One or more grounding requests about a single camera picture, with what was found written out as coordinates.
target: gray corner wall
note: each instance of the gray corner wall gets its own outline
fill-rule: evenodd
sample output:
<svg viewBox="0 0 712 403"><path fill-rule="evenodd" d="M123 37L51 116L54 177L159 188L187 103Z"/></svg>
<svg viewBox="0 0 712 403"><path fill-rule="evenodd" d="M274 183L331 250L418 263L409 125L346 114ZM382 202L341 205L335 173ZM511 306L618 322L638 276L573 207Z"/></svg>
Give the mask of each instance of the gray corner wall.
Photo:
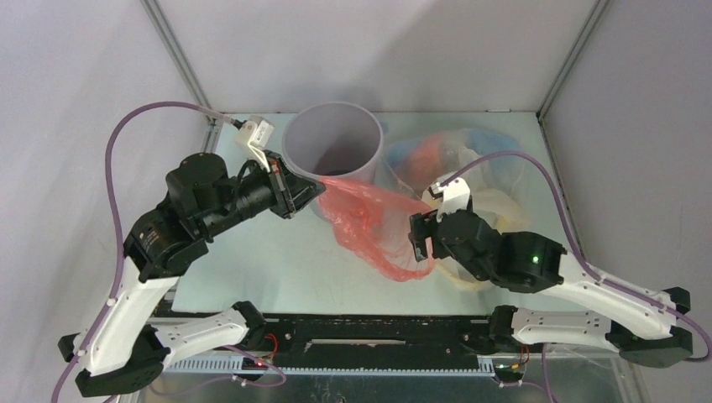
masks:
<svg viewBox="0 0 712 403"><path fill-rule="evenodd" d="M89 326L116 247L103 156L119 119L191 96L140 2L0 6L0 402L48 402L57 341ZM165 196L165 172L200 149L198 113L132 121L113 168L124 233ZM72 373L61 403L79 396Z"/></svg>
<svg viewBox="0 0 712 403"><path fill-rule="evenodd" d="M692 293L712 332L712 2L614 2L547 135L588 259ZM695 338L695 351L704 344ZM712 364L644 369L653 402L712 401Z"/></svg>

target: white connector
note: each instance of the white connector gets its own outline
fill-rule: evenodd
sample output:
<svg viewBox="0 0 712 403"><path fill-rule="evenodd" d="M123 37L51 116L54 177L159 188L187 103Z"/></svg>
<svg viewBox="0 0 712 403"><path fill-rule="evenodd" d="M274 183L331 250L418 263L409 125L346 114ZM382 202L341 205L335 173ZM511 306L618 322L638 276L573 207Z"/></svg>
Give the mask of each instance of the white connector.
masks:
<svg viewBox="0 0 712 403"><path fill-rule="evenodd" d="M275 125L267 119L252 115L235 134L235 143L244 151L248 160L256 160L267 172L270 166L263 150L274 130Z"/></svg>

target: white wall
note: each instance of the white wall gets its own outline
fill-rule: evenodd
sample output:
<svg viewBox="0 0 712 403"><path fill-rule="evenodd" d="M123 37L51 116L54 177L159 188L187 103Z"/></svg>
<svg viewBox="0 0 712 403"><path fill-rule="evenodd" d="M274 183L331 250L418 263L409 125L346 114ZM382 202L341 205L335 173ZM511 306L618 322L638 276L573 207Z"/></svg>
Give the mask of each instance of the white wall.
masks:
<svg viewBox="0 0 712 403"><path fill-rule="evenodd" d="M692 292L712 332L709 0L614 2L548 117L588 257ZM704 345L695 338L695 351ZM712 401L710 364L644 369L654 402Z"/></svg>
<svg viewBox="0 0 712 403"><path fill-rule="evenodd" d="M0 401L42 402L59 337L88 325L112 278L108 135L135 107L190 96L139 2L3 2L0 77ZM124 229L204 128L176 110L129 124L114 162ZM61 402L79 400L73 378Z"/></svg>
<svg viewBox="0 0 712 403"><path fill-rule="evenodd" d="M214 107L536 111L594 0L161 2Z"/></svg>

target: metal frame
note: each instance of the metal frame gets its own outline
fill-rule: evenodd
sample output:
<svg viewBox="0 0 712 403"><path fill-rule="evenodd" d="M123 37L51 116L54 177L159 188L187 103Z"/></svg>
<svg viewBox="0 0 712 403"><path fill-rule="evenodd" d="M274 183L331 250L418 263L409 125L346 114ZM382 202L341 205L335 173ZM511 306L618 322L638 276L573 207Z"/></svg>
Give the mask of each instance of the metal frame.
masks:
<svg viewBox="0 0 712 403"><path fill-rule="evenodd" d="M581 31L578 33L578 37L573 43L573 47L568 52L568 55L566 56L566 60L563 62L561 70L559 70L556 78L554 79L554 82L552 83L551 87L549 87L547 95L544 97L542 105L539 107L537 115L539 117L540 123L546 118L547 114L549 113L549 110L551 109L554 101L556 101L556 98L559 92L561 91L563 84L566 82L568 75L571 73L571 70L575 66L576 62L579 60L579 57L584 52L584 48L589 43L591 35L600 25L600 22L603 20L603 16L605 15L605 12L609 9L611 3L613 3L613 0L597 0L596 4L594 4L593 8L591 8L591 12L589 13L588 18L586 19L584 26L581 28Z"/></svg>
<svg viewBox="0 0 712 403"><path fill-rule="evenodd" d="M173 28L170 27L168 19L165 17L163 8L161 8L158 0L141 0L141 4L144 5L144 9L154 24L160 40L165 45L165 49L168 51L173 63L175 63L175 68L178 69L178 72L181 74L193 99L198 105L212 109L210 101L208 101L207 95L202 90L200 82L198 81L196 72L193 71L191 64L188 62L186 53L183 52L183 48L181 48L181 44L178 42L175 32L173 32Z"/></svg>

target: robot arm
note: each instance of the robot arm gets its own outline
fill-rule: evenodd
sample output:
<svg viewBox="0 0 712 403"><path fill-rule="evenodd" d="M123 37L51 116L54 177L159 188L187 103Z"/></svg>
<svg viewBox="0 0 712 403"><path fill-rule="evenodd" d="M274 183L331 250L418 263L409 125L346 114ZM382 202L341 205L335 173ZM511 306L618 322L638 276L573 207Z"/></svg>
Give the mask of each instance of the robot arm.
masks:
<svg viewBox="0 0 712 403"><path fill-rule="evenodd" d="M263 150L269 122L251 117L236 136L249 160L236 177L216 154L194 154L166 176L168 194L134 224L124 242L120 291L86 349L86 331L61 338L68 362L79 356L76 383L84 397L143 389L175 361L223 345L247 346L262 338L264 319L249 302L180 326L146 325L164 294L218 234L270 209L292 218L325 190L322 183L287 170Z"/></svg>
<svg viewBox="0 0 712 403"><path fill-rule="evenodd" d="M472 211L467 183L459 178L428 189L441 206L411 217L416 259L452 257L477 280L518 293L556 296L588 308L585 312L529 311L498 306L490 325L494 336L518 343L583 344L606 348L637 364L663 368L692 355L692 334L676 327L677 318L624 294L602 279L613 280L683 313L689 293L681 288L646 290L592 268L595 280L561 244L537 233L499 233Z"/></svg>

